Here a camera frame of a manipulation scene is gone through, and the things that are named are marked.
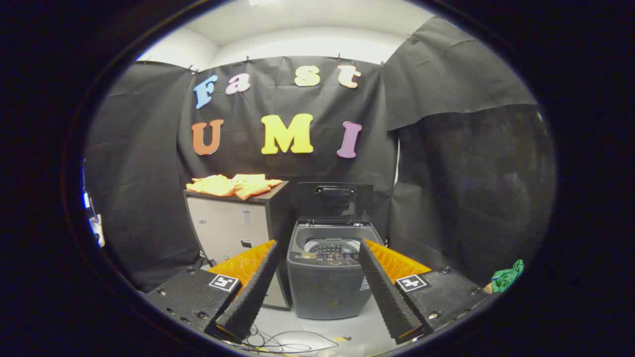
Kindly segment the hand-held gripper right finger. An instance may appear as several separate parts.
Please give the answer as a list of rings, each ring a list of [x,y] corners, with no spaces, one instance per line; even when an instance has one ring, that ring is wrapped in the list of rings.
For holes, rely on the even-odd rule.
[[[462,321],[492,296],[451,267],[431,269],[368,239],[360,243],[359,263],[399,344]]]

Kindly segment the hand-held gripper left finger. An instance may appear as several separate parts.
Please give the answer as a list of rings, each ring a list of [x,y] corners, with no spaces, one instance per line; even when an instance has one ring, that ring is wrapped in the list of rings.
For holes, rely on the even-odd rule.
[[[189,267],[144,298],[189,329],[242,343],[251,334],[280,260],[280,244],[270,240],[208,270]]]

